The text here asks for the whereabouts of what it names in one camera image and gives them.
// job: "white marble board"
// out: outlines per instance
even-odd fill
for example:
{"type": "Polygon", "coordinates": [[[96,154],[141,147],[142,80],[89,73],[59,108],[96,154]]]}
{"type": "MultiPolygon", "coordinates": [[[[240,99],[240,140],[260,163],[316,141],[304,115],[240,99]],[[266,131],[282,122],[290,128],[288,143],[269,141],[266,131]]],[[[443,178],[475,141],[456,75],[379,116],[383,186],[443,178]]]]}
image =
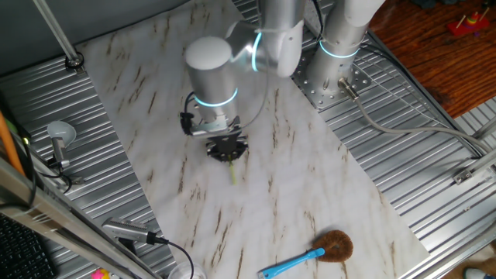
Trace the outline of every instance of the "white marble board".
{"type": "MultiPolygon", "coordinates": [[[[265,108],[245,130],[249,152],[234,164],[236,185],[203,141],[183,134],[184,49],[241,18],[230,0],[190,1],[78,47],[165,237],[210,279],[244,279],[341,229],[355,247],[347,262],[311,260],[279,278],[401,276],[427,251],[290,79],[270,78],[265,108]]],[[[243,74],[238,88],[247,122],[265,76],[243,74]]]]}

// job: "metal grating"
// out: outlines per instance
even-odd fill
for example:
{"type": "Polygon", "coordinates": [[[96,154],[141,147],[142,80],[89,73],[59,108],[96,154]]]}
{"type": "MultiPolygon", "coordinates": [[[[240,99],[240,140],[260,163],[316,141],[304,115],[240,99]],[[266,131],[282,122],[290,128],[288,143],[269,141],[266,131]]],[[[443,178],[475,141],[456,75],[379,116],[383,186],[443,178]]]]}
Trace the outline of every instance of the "metal grating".
{"type": "MultiPolygon", "coordinates": [[[[233,2],[247,20],[257,21],[256,0],[233,2]]],[[[326,15],[333,1],[321,0],[319,4],[326,15]]],[[[370,36],[373,35],[367,35],[364,43],[370,43],[370,36]]],[[[314,45],[315,36],[305,28],[304,49],[314,45]]],[[[357,56],[359,58],[355,63],[396,95],[375,83],[359,92],[365,109],[375,121],[399,129],[437,125],[424,114],[429,118],[443,119],[440,122],[445,125],[456,126],[425,90],[412,87],[412,83],[407,82],[391,62],[363,50],[357,56]]],[[[493,117],[496,112],[496,102],[491,104],[491,110],[472,113],[484,115],[484,121],[487,121],[485,119],[493,117]]],[[[453,182],[455,174],[474,162],[474,155],[452,136],[443,133],[393,135],[377,131],[346,99],[322,110],[320,114],[431,253],[430,258],[404,277],[414,277],[442,262],[496,219],[496,184],[468,181],[458,186],[453,182]]],[[[475,129],[483,124],[474,117],[467,121],[467,125],[475,129]]],[[[487,143],[495,147],[496,137],[488,139],[487,143]]],[[[474,252],[476,250],[467,250],[457,259],[466,258],[474,252]]],[[[444,264],[430,277],[440,276],[453,264],[444,264]]]]}
{"type": "MultiPolygon", "coordinates": [[[[256,0],[234,3],[247,20],[257,22],[256,0]]],[[[332,1],[321,0],[320,5],[326,14],[332,1]]],[[[303,41],[305,48],[315,45],[315,37],[306,27],[303,41]]],[[[418,111],[443,119],[439,106],[425,92],[411,84],[404,86],[402,74],[389,62],[363,51],[358,55],[367,61],[357,60],[360,67],[409,104],[372,85],[360,93],[372,118],[382,125],[398,128],[435,125],[418,111]]],[[[158,230],[122,145],[86,74],[76,76],[66,71],[60,58],[0,79],[0,89],[19,121],[33,134],[33,145],[43,157],[48,158],[52,153],[45,132],[49,122],[63,120],[76,128],[78,137],[69,147],[72,162],[67,173],[84,177],[85,185],[68,193],[71,200],[98,223],[109,216],[118,216],[146,222],[158,230]]],[[[496,114],[496,101],[490,100],[486,106],[463,115],[457,122],[471,133],[496,114]]],[[[372,129],[357,107],[346,100],[321,111],[321,116],[432,254],[426,262],[440,261],[496,218],[495,184],[475,181],[457,186],[451,179],[474,162],[473,154],[453,137],[440,133],[381,133],[372,129]]],[[[496,147],[496,137],[487,139],[487,144],[496,147]]],[[[49,241],[48,246],[60,278],[88,277],[95,269],[95,265],[56,243],[49,241]]],[[[137,248],[140,257],[154,270],[167,274],[174,265],[167,248],[145,245],[137,248]]]]}
{"type": "MultiPolygon", "coordinates": [[[[0,79],[18,121],[33,136],[33,147],[48,159],[53,151],[47,125],[54,120],[71,124],[76,140],[67,148],[71,165],[65,174],[84,178],[67,196],[98,224],[108,217],[146,223],[161,234],[155,216],[122,148],[119,138],[86,73],[67,71],[59,58],[0,79]]],[[[88,278],[96,266],[46,240],[58,278],[88,278]]],[[[136,244],[138,256],[159,274],[175,265],[167,246],[136,244]]]]}
{"type": "MultiPolygon", "coordinates": [[[[496,117],[496,98],[487,100],[484,104],[470,110],[463,114],[455,121],[463,128],[469,135],[475,133],[489,120],[496,117]]],[[[496,148],[496,132],[482,140],[491,148],[496,148]]]]}

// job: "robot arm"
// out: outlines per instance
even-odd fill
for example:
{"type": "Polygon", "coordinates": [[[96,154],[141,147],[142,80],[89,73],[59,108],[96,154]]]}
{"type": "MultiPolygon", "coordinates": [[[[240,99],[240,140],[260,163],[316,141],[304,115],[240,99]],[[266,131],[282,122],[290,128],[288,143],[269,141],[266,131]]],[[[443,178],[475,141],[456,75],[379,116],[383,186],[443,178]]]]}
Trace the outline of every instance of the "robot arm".
{"type": "MultiPolygon", "coordinates": [[[[350,71],[368,23],[384,0],[337,0],[328,14],[319,50],[307,76],[322,94],[339,90],[338,80],[353,80],[350,71]]],[[[204,124],[181,113],[190,136],[208,138],[207,153],[221,161],[240,157],[247,148],[236,111],[234,71],[264,71],[289,77],[301,56],[304,0],[259,0],[261,24],[235,22],[225,39],[204,37],[185,51],[194,100],[204,124]]]]}

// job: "keyboard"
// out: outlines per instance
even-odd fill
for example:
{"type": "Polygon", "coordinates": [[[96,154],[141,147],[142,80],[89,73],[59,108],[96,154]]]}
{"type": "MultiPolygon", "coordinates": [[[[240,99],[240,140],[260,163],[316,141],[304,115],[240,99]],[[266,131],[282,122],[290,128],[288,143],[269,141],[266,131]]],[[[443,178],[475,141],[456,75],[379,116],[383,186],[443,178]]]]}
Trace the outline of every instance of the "keyboard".
{"type": "Polygon", "coordinates": [[[43,240],[31,229],[0,214],[0,278],[53,279],[55,267],[43,240]]]}

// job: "metal mounting plate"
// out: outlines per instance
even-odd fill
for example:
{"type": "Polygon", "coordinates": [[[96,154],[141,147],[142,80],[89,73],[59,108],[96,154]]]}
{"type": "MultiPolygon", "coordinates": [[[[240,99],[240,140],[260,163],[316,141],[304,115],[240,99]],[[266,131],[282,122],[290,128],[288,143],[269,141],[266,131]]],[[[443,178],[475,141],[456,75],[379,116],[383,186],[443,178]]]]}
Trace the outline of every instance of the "metal mounting plate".
{"type": "MultiPolygon", "coordinates": [[[[312,61],[316,50],[317,48],[313,48],[310,50],[306,50],[301,54],[300,63],[296,67],[296,70],[294,71],[291,78],[300,88],[301,92],[303,92],[303,94],[307,96],[308,100],[314,106],[314,108],[323,110],[327,109],[330,105],[339,102],[344,98],[348,98],[348,95],[345,94],[343,91],[334,95],[324,95],[316,93],[318,92],[318,90],[315,90],[317,88],[317,84],[312,84],[310,81],[308,81],[306,76],[307,66],[310,61],[312,61]]],[[[369,79],[369,77],[366,76],[364,72],[355,68],[354,65],[352,66],[352,71],[354,71],[355,74],[353,81],[350,83],[358,93],[370,87],[370,83],[372,82],[372,80],[369,79]]]]}

